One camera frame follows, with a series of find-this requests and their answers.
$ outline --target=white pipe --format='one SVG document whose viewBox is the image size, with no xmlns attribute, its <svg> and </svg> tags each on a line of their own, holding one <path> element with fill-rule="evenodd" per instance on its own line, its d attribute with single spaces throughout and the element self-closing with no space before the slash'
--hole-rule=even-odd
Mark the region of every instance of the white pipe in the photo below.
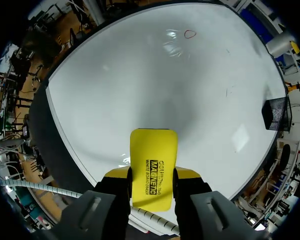
<svg viewBox="0 0 300 240">
<path fill-rule="evenodd" d="M 44 190 L 47 192 L 52 192 L 52 193 L 56 193 L 56 194 L 61 194 L 61 195 L 66 195 L 66 196 L 70 196 L 73 198 L 80 198 L 82 196 L 81 193 L 77 193 L 74 191 L 69 191 L 69 190 L 65 190 L 62 188 L 58 188 L 58 187 L 53 187 L 53 186 L 47 186 L 47 185 L 43 185 L 40 183 L 33 183 L 33 182 L 29 182 L 29 181 L 22 181 L 22 180 L 12 180 L 12 179 L 0 179 L 0 185 L 1 186 L 9 186 L 9 187 L 26 187 L 26 188 L 31 188 L 31 189 L 38 189 L 38 190 Z M 152 222 L 164 227 L 168 232 L 170 232 L 171 234 L 175 234 L 175 235 L 180 235 L 180 231 L 179 231 L 179 227 L 178 225 L 175 225 L 174 223 L 152 213 L 149 211 L 145 211 L 141 208 L 138 207 L 134 207 L 134 206 L 130 206 L 131 208 L 131 213 L 134 216 L 142 216 L 144 218 L 147 218 L 149 220 L 151 220 Z"/>
<path fill-rule="evenodd" d="M 48 185 L 43 185 L 40 183 L 34 183 L 34 182 L 22 181 L 22 180 L 0 179 L 0 185 L 1 186 L 8 185 L 9 187 L 26 187 L 26 188 L 31 188 L 31 189 L 44 190 L 47 192 L 70 196 L 70 197 L 73 197 L 76 199 L 80 198 L 82 196 L 81 193 L 77 193 L 74 191 L 69 191 L 69 190 L 65 190 L 62 188 L 54 187 L 54 186 L 48 186 Z"/>
</svg>

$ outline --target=cable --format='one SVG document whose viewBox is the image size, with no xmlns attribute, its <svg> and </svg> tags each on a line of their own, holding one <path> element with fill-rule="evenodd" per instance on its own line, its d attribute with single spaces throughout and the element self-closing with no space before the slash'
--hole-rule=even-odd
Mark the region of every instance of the cable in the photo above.
<svg viewBox="0 0 300 240">
<path fill-rule="evenodd" d="M 31 93 L 31 92 L 36 92 L 36 91 L 19 91 L 19 92 L 21 92 L 21 93 L 23 93 L 23 94 L 27 94 L 27 93 Z"/>
<path fill-rule="evenodd" d="M 81 193 L 69 191 L 66 189 L 54 187 L 54 186 L 48 186 L 43 185 L 40 183 L 33 183 L 29 181 L 23 181 L 23 180 L 13 180 L 13 179 L 0 179 L 0 186 L 8 186 L 8 187 L 26 187 L 31 189 L 38 189 L 38 190 L 44 190 L 47 192 L 52 192 L 56 194 L 66 195 L 73 198 L 80 198 L 82 196 Z M 170 231 L 172 234 L 180 235 L 179 227 L 178 225 L 175 225 L 174 223 L 152 213 L 149 211 L 145 211 L 141 208 L 137 208 L 134 206 L 131 207 L 131 213 L 139 216 L 143 216 L 152 222 L 164 227 L 166 230 Z"/>
<path fill-rule="evenodd" d="M 19 114 L 14 118 L 14 121 L 12 122 L 13 124 L 15 123 L 15 121 L 17 121 L 17 119 L 23 119 L 23 118 L 18 118 L 20 116 L 21 112 L 19 112 Z"/>
<path fill-rule="evenodd" d="M 18 169 L 16 168 L 16 167 L 14 167 L 14 166 L 11 166 L 11 165 L 6 165 L 8 168 L 10 167 L 10 168 L 13 168 L 13 169 L 15 169 L 16 170 L 16 172 L 18 173 L 18 175 L 19 175 L 19 179 L 22 179 L 21 178 L 21 175 L 20 175 L 20 172 L 18 171 Z"/>
<path fill-rule="evenodd" d="M 12 148 L 8 148 L 8 149 L 3 147 L 2 149 L 4 149 L 5 151 L 1 152 L 1 153 L 0 153 L 0 156 L 3 155 L 3 154 L 6 154 L 6 153 L 8 153 L 8 152 L 13 152 L 13 153 L 17 152 L 17 153 L 19 153 L 19 154 L 26 155 L 26 154 L 24 154 L 24 153 L 22 153 L 22 152 L 15 151 L 15 150 L 16 150 L 17 148 L 19 148 L 22 144 L 23 144 L 23 143 L 21 143 L 20 145 L 18 145 L 18 146 L 16 146 L 16 147 L 12 147 Z"/>
</svg>

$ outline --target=laboratory room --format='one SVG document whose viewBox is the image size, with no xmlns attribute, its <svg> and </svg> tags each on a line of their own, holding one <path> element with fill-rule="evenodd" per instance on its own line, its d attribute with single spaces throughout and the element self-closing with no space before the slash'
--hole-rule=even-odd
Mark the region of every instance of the laboratory room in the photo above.
<svg viewBox="0 0 300 240">
<path fill-rule="evenodd" d="M 300 1 L 0 4 L 0 235 L 300 237 Z"/>
</svg>

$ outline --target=white cable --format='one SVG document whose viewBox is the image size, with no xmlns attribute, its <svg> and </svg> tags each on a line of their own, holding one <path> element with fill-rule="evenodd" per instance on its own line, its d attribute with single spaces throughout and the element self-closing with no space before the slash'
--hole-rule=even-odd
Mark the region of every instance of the white cable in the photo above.
<svg viewBox="0 0 300 240">
<path fill-rule="evenodd" d="M 22 179 L 22 178 L 21 178 L 21 175 L 20 175 L 20 172 L 18 171 L 18 169 L 17 169 L 16 167 L 11 166 L 11 165 L 8 165 L 8 164 L 7 164 L 6 166 L 15 169 L 16 172 L 19 174 L 19 179 Z"/>
<path fill-rule="evenodd" d="M 82 194 L 78 193 L 78 192 L 69 191 L 69 190 L 65 190 L 65 189 L 53 187 L 53 186 L 47 186 L 47 185 L 43 185 L 40 183 L 22 181 L 22 180 L 0 179 L 0 185 L 1 186 L 9 186 L 9 187 L 26 187 L 26 188 L 31 188 L 31 189 L 44 190 L 47 192 L 70 196 L 70 197 L 73 197 L 76 199 L 80 198 L 82 196 Z M 131 208 L 131 213 L 134 214 L 134 216 L 137 216 L 137 215 L 143 216 L 143 217 L 151 220 L 152 222 L 164 227 L 168 232 L 171 232 L 172 234 L 175 234 L 178 236 L 180 235 L 178 225 L 175 225 L 174 223 L 172 223 L 152 212 L 145 211 L 141 208 L 134 207 L 134 206 L 130 206 L 130 208 Z"/>
<path fill-rule="evenodd" d="M 76 199 L 80 198 L 82 196 L 81 193 L 77 193 L 74 191 L 69 191 L 69 190 L 65 190 L 62 188 L 54 187 L 54 186 L 48 186 L 48 185 L 43 185 L 40 183 L 33 183 L 33 182 L 22 181 L 22 180 L 12 180 L 12 179 L 2 180 L 2 179 L 0 179 L 0 185 L 1 186 L 8 185 L 9 187 L 26 187 L 26 188 L 31 188 L 31 189 L 44 190 L 47 192 L 70 196 L 70 197 L 73 197 Z"/>
<path fill-rule="evenodd" d="M 12 147 L 12 148 L 5 148 L 5 147 L 2 147 L 2 149 L 3 149 L 4 151 L 0 153 L 0 156 L 1 156 L 2 154 L 6 154 L 6 153 L 8 153 L 8 152 L 14 152 L 14 153 L 15 153 L 16 151 L 14 151 L 14 150 L 16 150 L 17 148 L 19 148 L 21 145 L 22 145 L 22 144 L 20 144 L 20 145 L 18 145 L 18 146 L 16 146 L 16 147 Z"/>
<path fill-rule="evenodd" d="M 6 162 L 1 162 L 0 164 L 11 164 L 11 163 L 13 163 L 13 164 L 20 164 L 19 161 L 6 161 Z"/>
</svg>

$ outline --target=wire basket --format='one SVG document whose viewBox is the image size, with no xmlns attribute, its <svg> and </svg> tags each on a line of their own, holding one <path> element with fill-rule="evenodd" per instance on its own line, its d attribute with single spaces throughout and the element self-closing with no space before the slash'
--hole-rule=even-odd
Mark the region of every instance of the wire basket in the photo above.
<svg viewBox="0 0 300 240">
<path fill-rule="evenodd" d="M 289 97 L 266 100 L 262 116 L 267 130 L 290 132 L 292 112 Z"/>
</svg>

